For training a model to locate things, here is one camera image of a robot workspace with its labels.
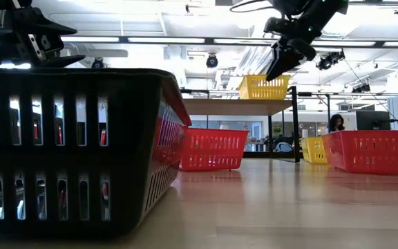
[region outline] dark hair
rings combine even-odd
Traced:
[[[337,123],[337,120],[339,120],[339,119],[342,120],[342,123],[339,127],[336,128],[336,123]],[[343,131],[345,129],[345,127],[343,127],[343,122],[344,122],[344,120],[340,114],[333,115],[330,120],[330,125],[328,126],[329,132],[333,132],[336,130]]]

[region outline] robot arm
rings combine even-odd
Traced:
[[[346,14],[348,0],[268,0],[283,16],[271,17],[264,32],[280,35],[272,45],[273,61],[267,71],[267,80],[273,80],[299,64],[311,61],[316,51],[311,43],[336,12]]]
[[[0,64],[30,63],[32,67],[65,67],[83,55],[60,57],[61,35],[76,30],[47,20],[32,0],[0,0]]]

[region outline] plastic basket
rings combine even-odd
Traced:
[[[20,145],[13,144],[13,95]],[[56,95],[64,99],[62,122]],[[41,122],[32,122],[33,96],[41,99]],[[79,96],[86,98],[84,144],[77,139]],[[108,105],[102,130],[99,96]],[[186,125],[176,80],[164,71],[0,70],[0,233],[131,231],[176,178]]]
[[[242,100],[284,100],[287,95],[289,75],[266,81],[265,75],[247,75],[239,87]]]
[[[238,169],[248,131],[188,128],[180,168],[184,171]]]
[[[398,131],[341,131],[323,136],[328,163],[352,173],[398,174]]]
[[[326,164],[322,138],[301,138],[303,158],[309,163]]]

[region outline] computer monitor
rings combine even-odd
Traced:
[[[385,111],[356,111],[357,130],[391,130],[390,114]]]

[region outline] black basket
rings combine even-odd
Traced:
[[[19,98],[19,136],[12,96]],[[41,122],[32,111],[35,96]],[[108,104],[101,135],[99,96]],[[0,70],[0,233],[131,231],[176,178],[188,125],[176,80],[164,71]]]

